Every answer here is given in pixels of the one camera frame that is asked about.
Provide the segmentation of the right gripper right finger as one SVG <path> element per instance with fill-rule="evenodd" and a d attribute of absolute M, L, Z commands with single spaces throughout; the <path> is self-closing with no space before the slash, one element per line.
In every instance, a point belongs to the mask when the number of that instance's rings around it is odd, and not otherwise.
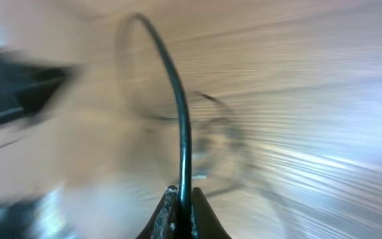
<path fill-rule="evenodd" d="M 197 239 L 231 239 L 201 188 L 192 190 L 192 210 Z"/>

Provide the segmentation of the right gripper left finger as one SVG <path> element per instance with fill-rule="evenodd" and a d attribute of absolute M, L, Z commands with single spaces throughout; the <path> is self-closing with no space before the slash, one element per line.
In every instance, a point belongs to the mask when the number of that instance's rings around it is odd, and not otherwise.
<path fill-rule="evenodd" d="M 167 187 L 151 218 L 136 239 L 174 239 L 178 214 L 178 189 Z"/>

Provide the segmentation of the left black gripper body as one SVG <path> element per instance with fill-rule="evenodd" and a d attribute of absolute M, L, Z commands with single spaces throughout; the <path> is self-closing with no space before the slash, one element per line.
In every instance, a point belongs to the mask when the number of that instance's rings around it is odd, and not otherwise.
<path fill-rule="evenodd" d="M 42 122 L 46 105 L 78 74 L 78 66 L 21 62 L 0 52 L 0 126 L 21 119 Z"/>

